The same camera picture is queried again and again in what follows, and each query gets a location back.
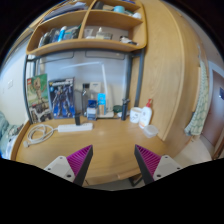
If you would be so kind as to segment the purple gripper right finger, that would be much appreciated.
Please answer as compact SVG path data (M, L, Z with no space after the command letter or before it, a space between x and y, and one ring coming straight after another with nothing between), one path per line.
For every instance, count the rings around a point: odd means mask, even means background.
M182 169L169 155L159 156L140 145L135 145L134 155L145 184L150 184Z

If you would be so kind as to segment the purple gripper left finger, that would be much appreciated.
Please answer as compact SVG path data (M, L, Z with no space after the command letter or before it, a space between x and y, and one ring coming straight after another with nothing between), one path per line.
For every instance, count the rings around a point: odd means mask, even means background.
M93 156L93 146L86 146L65 157L58 156L44 170L82 186Z

